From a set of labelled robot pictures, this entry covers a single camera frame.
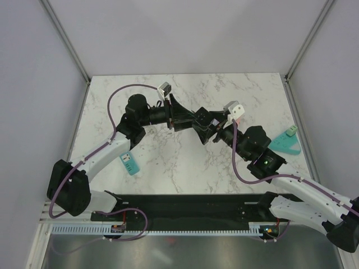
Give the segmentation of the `black cube plug adapter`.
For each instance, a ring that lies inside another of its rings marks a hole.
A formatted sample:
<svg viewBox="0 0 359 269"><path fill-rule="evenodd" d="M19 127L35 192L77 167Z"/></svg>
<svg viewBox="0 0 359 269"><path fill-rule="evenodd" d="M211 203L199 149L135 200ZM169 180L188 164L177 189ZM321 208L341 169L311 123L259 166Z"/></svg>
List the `black cube plug adapter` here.
<svg viewBox="0 0 359 269"><path fill-rule="evenodd" d="M204 107L201 107L194 114L194 116L195 116L195 120L193 122L193 125L203 127L203 128L209 126L212 123L213 119L214 119L211 112L206 110Z"/></svg>

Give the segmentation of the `green plug adapter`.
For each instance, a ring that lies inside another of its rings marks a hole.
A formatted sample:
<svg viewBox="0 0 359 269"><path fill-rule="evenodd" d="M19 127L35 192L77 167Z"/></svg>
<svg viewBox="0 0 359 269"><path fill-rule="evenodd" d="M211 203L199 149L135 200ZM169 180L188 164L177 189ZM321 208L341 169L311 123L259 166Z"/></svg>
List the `green plug adapter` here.
<svg viewBox="0 0 359 269"><path fill-rule="evenodd" d="M287 135L288 137L292 137L292 136L294 136L294 135L297 133L297 131L298 131L298 127L295 126L295 125L292 125L292 126L290 126L290 127L287 129L286 135Z"/></svg>

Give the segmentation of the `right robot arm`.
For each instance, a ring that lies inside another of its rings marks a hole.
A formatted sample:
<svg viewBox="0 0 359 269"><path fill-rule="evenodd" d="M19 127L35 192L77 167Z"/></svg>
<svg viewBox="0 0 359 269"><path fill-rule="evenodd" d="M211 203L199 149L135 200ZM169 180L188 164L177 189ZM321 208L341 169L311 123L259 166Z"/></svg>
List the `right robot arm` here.
<svg viewBox="0 0 359 269"><path fill-rule="evenodd" d="M262 126L251 126L242 133L239 108L209 112L204 108L194 114L192 128L202 143L209 138L222 140L232 149L232 168L237 179L248 185L267 182L295 195L292 202L275 193L267 193L257 206L258 217L273 217L299 222L324 234L336 247L353 253L358 247L358 199L335 193L318 182L307 179L284 158L269 148L271 142Z"/></svg>

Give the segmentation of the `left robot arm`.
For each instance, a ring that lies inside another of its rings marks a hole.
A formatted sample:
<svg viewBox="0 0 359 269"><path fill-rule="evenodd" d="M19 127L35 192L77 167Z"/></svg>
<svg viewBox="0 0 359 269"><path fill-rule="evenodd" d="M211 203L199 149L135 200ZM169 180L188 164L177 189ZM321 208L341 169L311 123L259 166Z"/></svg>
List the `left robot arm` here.
<svg viewBox="0 0 359 269"><path fill-rule="evenodd" d="M149 107L144 95L132 95L120 123L101 145L77 159L54 164L47 190L51 200L49 216L57 218L53 213L57 205L72 216L86 210L103 211L110 220L118 220L123 214L122 205L109 192L92 191L90 182L113 160L139 144L145 136L145 126L165 123L169 129L180 131L190 128L194 120L195 114L172 95L159 107Z"/></svg>

